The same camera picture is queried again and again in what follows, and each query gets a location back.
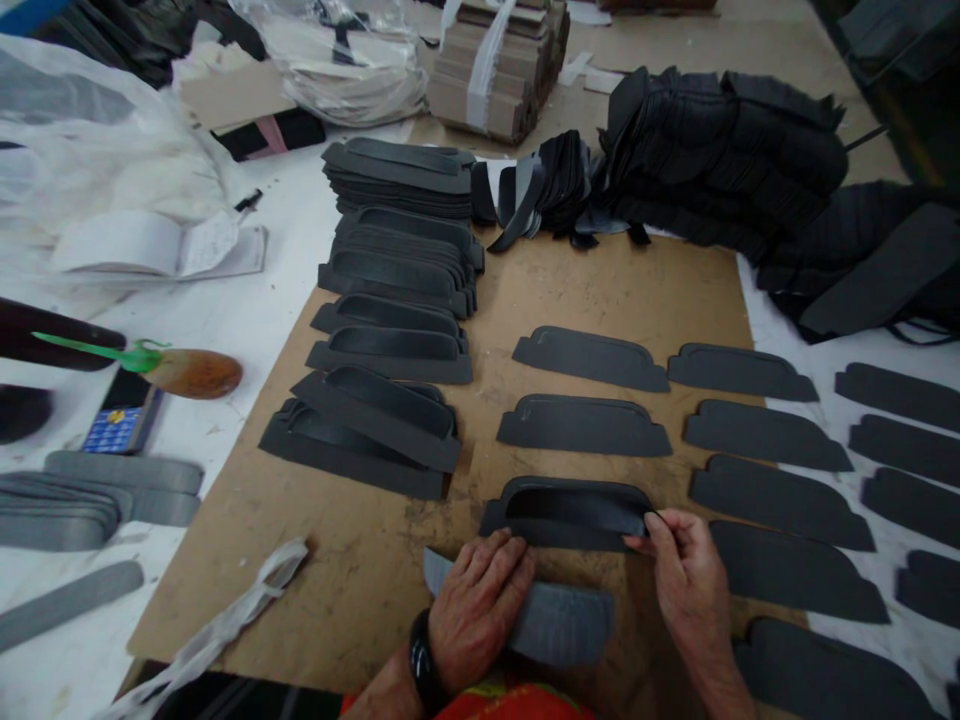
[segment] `black bracelet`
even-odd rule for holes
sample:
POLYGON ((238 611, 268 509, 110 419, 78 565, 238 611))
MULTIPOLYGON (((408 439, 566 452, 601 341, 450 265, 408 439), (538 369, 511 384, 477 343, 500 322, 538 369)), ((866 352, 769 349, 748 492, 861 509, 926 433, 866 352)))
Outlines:
POLYGON ((450 696, 440 682, 440 673, 430 652, 429 609, 417 615, 410 628, 410 672, 427 717, 438 715, 450 703, 450 696))

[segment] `white table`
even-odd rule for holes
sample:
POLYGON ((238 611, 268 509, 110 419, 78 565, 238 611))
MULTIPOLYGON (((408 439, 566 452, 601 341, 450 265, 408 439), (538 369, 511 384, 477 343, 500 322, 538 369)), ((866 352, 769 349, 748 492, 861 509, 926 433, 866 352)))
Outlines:
MULTIPOLYGON (((407 126, 394 126, 376 135, 402 141, 407 131, 407 126)), ((321 173, 321 152, 322 147, 315 147, 245 163, 236 169, 235 177, 227 178, 230 200, 255 187, 264 191, 259 209, 248 220, 265 225, 270 233, 262 274, 154 288, 102 310, 89 299, 51 302, 30 297, 30 293, 10 293, 13 299, 82 317, 129 338, 151 337, 179 347, 211 348, 242 362, 243 383, 222 400, 166 397, 147 449, 152 456, 202 465, 206 474, 201 494, 223 466, 316 284, 316 265, 329 253, 339 214, 321 173)), ((808 347, 766 296, 753 288, 742 258, 740 270, 757 349, 789 359, 801 373, 813 378, 821 397, 819 404, 769 401, 771 407, 810 417, 833 439, 846 444, 849 427, 868 411, 833 393, 834 373, 848 362, 869 362, 960 389, 960 346, 914 348, 885 331, 874 331, 808 347)), ((79 447, 113 372, 78 374, 12 361, 0 363, 4 382, 51 388, 57 405, 43 431, 0 451, 0 471, 39 468, 48 452, 79 447)), ((930 549, 957 559, 960 551, 865 510, 859 503, 860 485, 876 465, 850 455, 855 472, 788 469, 836 487, 855 512, 866 516, 879 552, 847 554, 861 574, 880 588, 893 624, 871 626, 811 614, 811 626, 895 659, 920 682, 934 708, 948 714, 945 686, 960 655, 960 631, 899 606, 893 600, 893 587, 895 568, 904 564, 909 549, 930 549)), ((118 560, 137 560, 146 576, 145 586, 137 592, 0 655, 0 717, 82 718, 111 702, 131 661, 126 641, 183 533, 176 528, 130 523, 121 527, 108 548, 96 553, 47 554, 0 548, 0 608, 17 605, 118 560)))

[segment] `brown cardboard sheet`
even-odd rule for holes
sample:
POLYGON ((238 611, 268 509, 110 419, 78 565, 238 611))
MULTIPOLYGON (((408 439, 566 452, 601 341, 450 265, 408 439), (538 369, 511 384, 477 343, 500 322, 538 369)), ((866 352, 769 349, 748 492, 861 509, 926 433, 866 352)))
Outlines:
MULTIPOLYGON (((491 230, 481 240, 489 245, 495 236, 491 230)), ((670 393, 644 393, 538 370, 511 354, 517 339, 540 325, 638 342, 660 365, 687 342, 752 347, 734 255, 661 237, 637 248, 625 235, 601 237, 598 248, 583 254, 541 233, 503 256, 488 256, 477 289, 480 310, 463 323, 476 380, 442 387, 464 442, 448 499, 411 500, 257 449, 271 413, 307 374, 311 346, 325 337, 309 323, 335 296, 315 290, 130 640, 134 656, 172 660, 247 589, 264 558, 306 536, 311 555, 283 599, 227 648, 219 665, 247 677, 356 692, 430 602, 423 547, 452 557, 475 537, 485 501, 511 478, 631 483, 659 508, 689 506, 691 474, 710 453, 682 441, 684 419, 707 397, 734 396, 677 385, 670 393), (529 393, 637 402, 667 429, 675 454, 636 459, 498 444, 501 415, 529 393)), ((540 580, 614 592, 618 626, 598 666, 535 677, 559 682, 607 718, 702 717, 658 609, 651 560, 549 549, 538 556, 540 580)), ((748 617, 760 614, 805 622, 800 612, 732 602, 740 636, 748 617)))

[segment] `brown cardboard bundle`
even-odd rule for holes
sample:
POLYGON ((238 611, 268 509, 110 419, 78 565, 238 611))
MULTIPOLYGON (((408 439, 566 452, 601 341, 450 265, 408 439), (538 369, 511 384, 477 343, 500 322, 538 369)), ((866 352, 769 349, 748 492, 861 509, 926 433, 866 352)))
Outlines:
POLYGON ((437 56, 427 100, 444 125, 517 144, 536 127, 563 66, 570 32, 565 2, 523 0, 510 13, 486 104, 486 126, 468 117, 468 87, 480 44, 496 17, 483 0, 462 0, 437 56))

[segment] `workbench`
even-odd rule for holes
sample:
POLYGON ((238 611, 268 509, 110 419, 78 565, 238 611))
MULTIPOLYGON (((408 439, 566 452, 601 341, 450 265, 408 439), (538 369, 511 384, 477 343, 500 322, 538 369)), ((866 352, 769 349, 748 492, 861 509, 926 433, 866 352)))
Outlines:
MULTIPOLYGON (((729 0, 725 17, 742 22, 748 5, 729 0)), ((808 27, 816 20, 804 3, 763 3, 758 12, 764 17, 756 22, 765 29, 776 23, 792 28, 790 32, 781 28, 777 37, 802 36, 806 43, 816 34, 808 27), (797 35, 793 30, 800 26, 805 29, 797 35)), ((704 57, 701 45, 706 31, 701 25, 703 19, 697 19, 696 32, 688 39, 672 36, 669 30, 649 39, 674 49, 695 47, 698 62, 710 64, 709 68, 685 64, 684 70, 756 71, 750 63, 766 62, 748 52, 752 46, 744 43, 752 36, 739 25, 730 37, 744 43, 727 43, 723 52, 704 57)), ((722 28, 717 32, 718 43, 724 42, 722 28)), ((577 42, 572 34, 571 59, 582 47, 598 47, 577 42)), ((638 43, 638 47, 650 52, 652 46, 638 43)), ((819 58, 820 49, 814 55, 819 58)), ((872 129, 875 121, 855 86, 851 94, 845 70, 835 75, 834 63, 842 67, 842 61, 835 53, 832 58, 825 67, 826 61, 807 62, 809 58, 800 55, 787 63, 768 62, 761 71, 801 86, 809 83, 793 78, 797 71, 824 79, 830 89, 841 82, 841 99, 851 106, 841 135, 849 141, 872 129)), ((681 60, 674 52, 672 58, 655 63, 654 69, 681 60)), ((524 146, 512 151, 514 156, 571 126, 595 146, 594 128, 605 115, 602 95, 585 96, 581 79, 571 88, 558 87, 550 102, 550 114, 524 146)), ((448 134, 422 119, 365 134, 403 141, 413 125, 411 137, 418 142, 454 143, 486 154, 494 151, 473 136, 448 134)), ((256 451, 256 443, 266 418, 306 372, 302 362, 310 343, 324 337, 304 330, 325 297, 315 289, 315 267, 327 257, 339 219, 335 198, 321 174, 322 150, 308 148, 245 163, 225 178, 229 200, 243 197, 254 187, 264 190, 260 207, 250 219, 269 230, 262 274, 155 288, 128 297, 76 293, 36 298, 26 290, 16 294, 4 288, 13 299, 113 327, 131 338, 150 336, 181 347, 232 354, 244 364, 246 375, 237 391, 222 400, 198 403, 168 397, 164 401, 148 454, 195 462, 206 473, 201 491, 205 502, 186 539, 182 530, 131 523, 99 553, 48 555, 0 548, 4 607, 118 560, 138 560, 147 578, 143 588, 109 607, 0 655, 0 715, 72 718, 104 707, 127 672, 131 658, 124 645, 151 598, 151 609, 130 648, 141 657, 169 660, 193 631, 247 588, 263 558, 285 539, 300 534, 307 536, 313 551, 303 572, 286 597, 228 650, 222 665, 251 677, 356 690, 376 672, 405 634, 413 614, 429 600, 420 574, 422 548, 430 546, 452 557, 458 545, 476 533, 484 501, 499 495, 500 487, 513 475, 631 482, 647 490, 660 507, 687 503, 690 473, 703 466, 709 453, 682 442, 684 417, 705 397, 750 400, 679 386, 657 397, 511 361, 517 339, 538 325, 557 324, 640 342, 658 364, 665 364, 687 341, 742 347, 752 343, 809 375, 821 397, 820 403, 809 405, 768 401, 768 406, 809 417, 844 444, 849 427, 866 411, 833 393, 833 375, 848 362, 871 362, 960 388, 958 347, 909 347, 884 331, 816 347, 804 345, 769 300, 753 288, 746 263, 723 250, 663 237, 655 237, 647 249, 637 249, 619 236, 601 238, 601 247, 581 255, 565 241, 541 236, 518 242, 503 257, 489 256, 489 270, 478 283, 481 312, 464 323, 477 379, 472 385, 444 388, 447 401, 457 408, 465 439, 461 465, 445 503, 410 501, 275 458, 263 460, 266 456, 256 451), (493 437, 500 415, 512 410, 518 397, 532 392, 639 402, 667 428, 674 455, 628 460, 496 443, 493 437), (177 558, 165 575, 175 552, 177 558), (380 572, 371 572, 371 558, 380 572), (361 610, 369 611, 362 623, 357 621, 361 610)), ((848 182, 878 177, 904 179, 885 139, 854 154, 848 182)), ((484 237, 485 244, 491 239, 484 237)), ((113 374, 80 376, 15 363, 3 363, 0 368, 5 382, 52 388, 57 403, 56 414, 42 433, 4 448, 2 470, 34 469, 47 452, 78 447, 113 374)), ((876 465, 853 453, 850 457, 854 472, 797 472, 831 484, 854 512, 867 518, 878 552, 846 554, 863 577, 878 585, 893 624, 870 626, 807 616, 735 598, 735 632, 742 634, 749 617, 757 614, 809 623, 817 632, 894 659, 917 679, 934 708, 946 713, 945 684, 954 672, 960 631, 895 603, 893 583, 895 568, 903 565, 909 549, 954 558, 960 553, 865 510, 859 503, 860 485, 876 465)), ((653 600, 650 562, 626 554, 567 551, 544 551, 541 558, 539 579, 603 587, 617 594, 617 638, 598 673, 586 670, 566 678, 572 687, 582 689, 600 677, 595 686, 610 717, 651 708, 656 715, 645 717, 687 716, 696 703, 653 600)))

